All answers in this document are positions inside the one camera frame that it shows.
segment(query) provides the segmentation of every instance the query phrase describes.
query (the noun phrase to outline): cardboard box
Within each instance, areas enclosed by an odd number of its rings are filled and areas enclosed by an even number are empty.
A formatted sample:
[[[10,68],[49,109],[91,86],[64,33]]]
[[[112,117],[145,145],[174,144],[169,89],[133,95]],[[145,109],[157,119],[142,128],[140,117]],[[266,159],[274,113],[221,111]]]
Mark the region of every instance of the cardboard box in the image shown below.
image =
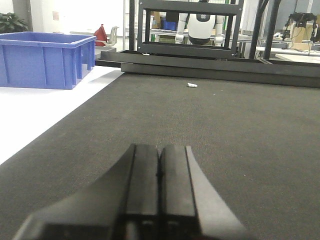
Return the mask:
[[[151,15],[153,16],[152,28],[160,29],[161,28],[160,12],[152,11]]]
[[[301,50],[301,51],[308,51],[311,49],[311,44],[308,43],[301,43],[301,42],[293,42],[289,43],[289,48]]]
[[[294,43],[302,43],[303,40],[310,41],[313,31],[313,25],[308,23],[305,27],[294,27],[293,34],[291,35]]]

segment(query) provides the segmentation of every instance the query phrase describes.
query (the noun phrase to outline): blue box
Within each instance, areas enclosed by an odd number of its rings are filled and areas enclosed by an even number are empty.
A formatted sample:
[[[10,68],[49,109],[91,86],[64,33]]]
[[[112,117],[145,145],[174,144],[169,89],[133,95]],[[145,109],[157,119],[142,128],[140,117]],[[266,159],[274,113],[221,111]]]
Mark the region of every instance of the blue box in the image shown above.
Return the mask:
[[[0,87],[73,89],[95,66],[95,36],[0,34]]]
[[[174,21],[166,21],[163,22],[163,29],[175,31],[177,30],[177,23]]]

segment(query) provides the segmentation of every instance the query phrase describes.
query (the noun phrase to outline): gray felt mat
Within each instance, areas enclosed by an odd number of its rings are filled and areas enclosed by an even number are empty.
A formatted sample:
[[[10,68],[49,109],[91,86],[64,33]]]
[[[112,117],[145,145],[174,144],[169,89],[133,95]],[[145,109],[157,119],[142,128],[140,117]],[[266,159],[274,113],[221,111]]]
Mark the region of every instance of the gray felt mat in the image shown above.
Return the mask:
[[[130,143],[190,145],[259,239],[319,239],[319,89],[132,74],[0,166],[0,239],[93,182]]]

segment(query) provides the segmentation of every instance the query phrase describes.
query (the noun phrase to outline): black bar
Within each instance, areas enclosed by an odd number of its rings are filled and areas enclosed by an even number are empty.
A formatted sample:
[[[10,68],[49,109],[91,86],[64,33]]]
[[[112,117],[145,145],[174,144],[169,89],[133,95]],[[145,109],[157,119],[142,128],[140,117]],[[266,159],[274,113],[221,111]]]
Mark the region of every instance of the black bar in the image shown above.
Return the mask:
[[[103,67],[111,67],[111,68],[121,68],[120,62],[115,61],[104,61],[101,59],[97,59],[94,61],[95,66],[103,66]]]
[[[270,64],[264,64],[264,63],[261,63],[261,65],[263,67],[274,66]],[[122,63],[121,71],[127,72],[127,73],[170,76],[170,77],[180,77],[180,78],[196,78],[196,79],[209,79],[209,80],[215,79],[214,81],[226,80],[226,81],[255,83],[255,84],[274,84],[274,85],[285,85],[285,86],[294,86],[294,87],[320,88],[319,77],[301,77],[296,75],[292,76],[292,75],[278,75],[278,74],[271,74],[271,73],[265,74],[265,73],[257,73],[257,72],[209,70],[209,69],[143,65],[143,64],[132,64],[132,63]]]
[[[242,48],[241,48],[241,58],[245,58],[246,46],[247,46],[247,43],[243,42]]]
[[[239,29],[240,29],[244,2],[245,2],[244,0],[239,0],[239,6],[241,7],[239,7],[239,11],[236,15],[236,20],[234,24],[233,38],[232,38],[232,45],[231,45],[231,52],[234,56],[236,55],[236,52],[237,52],[238,36],[239,36]]]
[[[230,4],[236,4],[236,0],[231,0]],[[234,21],[233,16],[228,17],[228,24],[226,27],[226,32],[225,32],[225,41],[224,41],[224,47],[228,48],[230,45],[230,38],[231,38],[231,33],[232,33],[232,23]]]
[[[162,212],[195,217],[196,210],[184,147],[168,145],[162,151]]]
[[[277,16],[279,11],[279,5],[281,3],[281,0],[274,0],[273,7],[271,11],[271,17],[269,22],[269,30],[268,30],[268,36],[266,38],[265,43],[265,50],[264,50],[264,59],[269,60],[270,54],[271,54],[271,47],[272,42],[274,39],[275,29],[276,29],[276,22],[277,22]]]
[[[129,50],[134,51],[135,44],[136,44],[135,0],[130,0],[130,2],[129,2]]]
[[[151,18],[151,11],[150,10],[146,10],[146,15],[145,15],[145,38],[144,40],[146,42],[149,42],[150,39],[150,18]]]
[[[223,47],[214,47],[207,45],[185,45],[185,44],[170,44],[149,42],[140,43],[138,51],[143,53],[161,53],[171,54],[177,56],[192,56],[203,58],[221,58],[221,59],[234,59],[234,53],[231,49],[224,49]]]
[[[252,35],[252,41],[251,41],[251,47],[250,47],[250,54],[249,54],[250,59],[255,59],[255,56],[256,56],[256,48],[258,44],[262,17],[268,2],[269,0],[259,0],[259,3],[258,3],[258,9],[255,16],[255,23],[254,23],[254,29],[253,29],[253,35]]]
[[[138,36],[137,36],[137,51],[140,52],[141,50],[141,44],[143,42],[143,24],[144,24],[144,8],[142,5],[139,5],[138,9]]]
[[[160,164],[163,175],[160,228],[164,239],[182,240],[200,235],[185,147],[166,146]]]
[[[152,66],[168,66],[191,69],[206,69],[225,72],[246,72],[260,74],[274,74],[279,77],[286,76],[288,73],[292,76],[311,77],[319,80],[320,85],[320,67],[317,63],[301,63],[289,61],[274,61],[274,64],[262,64],[259,60],[235,59],[230,61],[218,61],[212,59],[202,59],[200,57],[186,58],[176,56],[158,56],[142,55],[136,51],[119,52],[101,52],[101,58],[107,61],[118,63],[143,64]]]
[[[167,0],[140,0],[143,9],[151,11],[163,10],[164,12],[173,11],[188,14],[208,14],[234,16],[239,12],[238,4],[219,4],[208,3],[199,4],[198,2],[167,1]]]
[[[158,213],[157,154],[156,146],[136,146],[127,199],[127,215],[155,216]]]

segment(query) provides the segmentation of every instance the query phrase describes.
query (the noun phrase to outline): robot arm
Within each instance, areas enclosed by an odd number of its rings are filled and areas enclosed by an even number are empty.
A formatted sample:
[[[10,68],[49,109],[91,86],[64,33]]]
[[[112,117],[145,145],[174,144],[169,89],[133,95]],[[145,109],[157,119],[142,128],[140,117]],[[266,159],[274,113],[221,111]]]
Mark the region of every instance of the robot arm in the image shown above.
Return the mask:
[[[181,44],[182,41],[184,40],[184,30],[185,30],[187,18],[188,18],[188,13],[179,14],[179,22],[178,22],[177,32],[175,35],[176,44]]]
[[[225,19],[224,16],[220,16],[220,15],[216,16],[214,45],[217,47],[221,47],[222,42],[224,41],[224,37],[222,36],[224,19]]]
[[[316,29],[317,29],[317,16],[313,15],[312,13],[304,13],[304,12],[295,12],[290,14],[288,21],[285,24],[285,30],[282,33],[282,40],[284,41],[285,38],[289,37],[288,34],[288,26],[290,23],[295,22],[295,26],[297,28],[306,28],[307,22],[313,21],[312,25],[312,33],[310,40],[314,43],[316,42]]]

